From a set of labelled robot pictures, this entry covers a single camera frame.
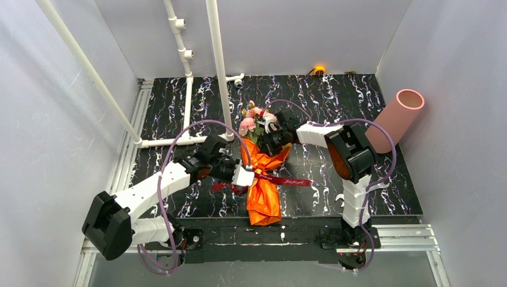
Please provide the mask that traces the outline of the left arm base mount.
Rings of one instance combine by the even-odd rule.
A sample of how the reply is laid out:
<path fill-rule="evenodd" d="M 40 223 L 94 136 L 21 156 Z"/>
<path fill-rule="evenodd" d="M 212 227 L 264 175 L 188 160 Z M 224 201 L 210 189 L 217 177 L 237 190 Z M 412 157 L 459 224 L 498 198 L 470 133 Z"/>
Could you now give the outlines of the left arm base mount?
<path fill-rule="evenodd" d="M 138 255 L 143 266 L 150 272 L 169 275 L 186 263 L 188 251 L 200 250 L 203 247 L 203 239 L 203 230 L 179 227 L 162 242 L 150 242 L 138 245 Z M 158 245 L 158 248 L 170 251 L 169 257 L 176 258 L 176 264 L 172 261 L 169 263 L 160 261 L 158 256 L 161 255 L 157 251 L 150 253 L 149 250 L 155 250 L 155 245 Z"/>

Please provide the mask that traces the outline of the orange wrapping paper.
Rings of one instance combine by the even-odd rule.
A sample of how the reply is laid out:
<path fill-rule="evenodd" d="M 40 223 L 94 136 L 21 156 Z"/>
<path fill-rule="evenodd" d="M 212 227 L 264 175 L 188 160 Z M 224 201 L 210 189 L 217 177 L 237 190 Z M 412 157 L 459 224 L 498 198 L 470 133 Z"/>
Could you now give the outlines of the orange wrapping paper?
<path fill-rule="evenodd" d="M 271 157 L 261 153 L 257 145 L 249 139 L 244 139 L 244 142 L 247 149 L 240 149 L 242 160 L 247 163 L 249 154 L 253 171 L 260 175 L 277 170 L 286 161 L 292 149 L 289 143 L 283 146 L 280 154 Z M 268 179 L 255 178 L 253 184 L 248 187 L 246 209 L 251 225 L 266 226 L 279 222 L 282 214 L 277 185 Z"/>

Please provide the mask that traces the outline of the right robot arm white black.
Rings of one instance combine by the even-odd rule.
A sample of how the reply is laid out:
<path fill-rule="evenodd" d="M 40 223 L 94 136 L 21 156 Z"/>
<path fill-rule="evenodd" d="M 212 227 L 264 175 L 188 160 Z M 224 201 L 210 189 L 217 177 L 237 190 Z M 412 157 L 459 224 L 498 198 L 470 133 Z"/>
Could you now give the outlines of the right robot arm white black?
<path fill-rule="evenodd" d="M 261 121 L 260 126 L 265 131 L 260 136 L 260 151 L 269 156 L 278 155 L 287 144 L 326 148 L 328 160 L 343 180 L 345 226 L 358 228 L 360 223 L 366 223 L 369 212 L 364 200 L 377 155 L 361 128 L 357 124 L 324 126 L 303 123 L 290 109 L 276 113 L 275 117 L 275 122 Z"/>

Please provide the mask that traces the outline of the dark red ribbon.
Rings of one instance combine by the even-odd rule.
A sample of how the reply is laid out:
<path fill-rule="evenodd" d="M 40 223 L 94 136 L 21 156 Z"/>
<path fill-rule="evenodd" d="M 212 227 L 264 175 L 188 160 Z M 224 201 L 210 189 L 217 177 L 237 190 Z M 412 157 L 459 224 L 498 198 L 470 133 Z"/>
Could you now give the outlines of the dark red ribbon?
<path fill-rule="evenodd" d="M 272 184 L 275 185 L 293 185 L 293 186 L 303 186 L 303 187 L 309 187 L 312 183 L 311 180 L 308 179 L 297 179 L 297 178 L 281 178 L 277 176 L 271 176 L 271 175 L 263 175 L 263 174 L 255 174 L 255 179 L 264 179 Z M 230 183 L 225 182 L 219 182 L 216 184 L 213 184 L 212 189 L 214 191 L 221 190 L 225 187 L 230 187 L 233 193 L 235 194 L 242 194 L 247 191 L 247 187 L 239 187 L 237 185 L 233 185 Z"/>

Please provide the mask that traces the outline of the pink flower bunch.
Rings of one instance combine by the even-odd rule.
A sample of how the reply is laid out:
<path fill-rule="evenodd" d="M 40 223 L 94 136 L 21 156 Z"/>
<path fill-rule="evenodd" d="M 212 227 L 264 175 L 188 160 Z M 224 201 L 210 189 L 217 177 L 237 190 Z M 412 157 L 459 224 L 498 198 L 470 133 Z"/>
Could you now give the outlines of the pink flower bunch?
<path fill-rule="evenodd" d="M 241 111 L 243 119 L 240 122 L 238 134 L 243 139 L 248 139 L 256 144 L 258 148 L 261 146 L 261 135 L 265 133 L 258 123 L 260 116 L 264 112 L 268 112 L 268 110 L 257 107 L 251 100 L 248 103 L 248 107 Z"/>

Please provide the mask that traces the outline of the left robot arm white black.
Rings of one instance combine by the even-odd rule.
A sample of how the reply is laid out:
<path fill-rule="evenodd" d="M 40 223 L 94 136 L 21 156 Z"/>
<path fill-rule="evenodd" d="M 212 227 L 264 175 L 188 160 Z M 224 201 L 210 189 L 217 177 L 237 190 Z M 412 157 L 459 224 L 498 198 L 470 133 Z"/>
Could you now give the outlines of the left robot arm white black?
<path fill-rule="evenodd" d="M 209 136 L 196 149 L 178 153 L 165 169 L 115 194 L 102 191 L 94 196 L 82 232 L 104 259 L 111 261 L 134 245 L 170 242 L 177 232 L 168 215 L 142 215 L 173 193 L 208 176 L 235 183 L 242 160 L 227 153 L 227 142 Z"/>

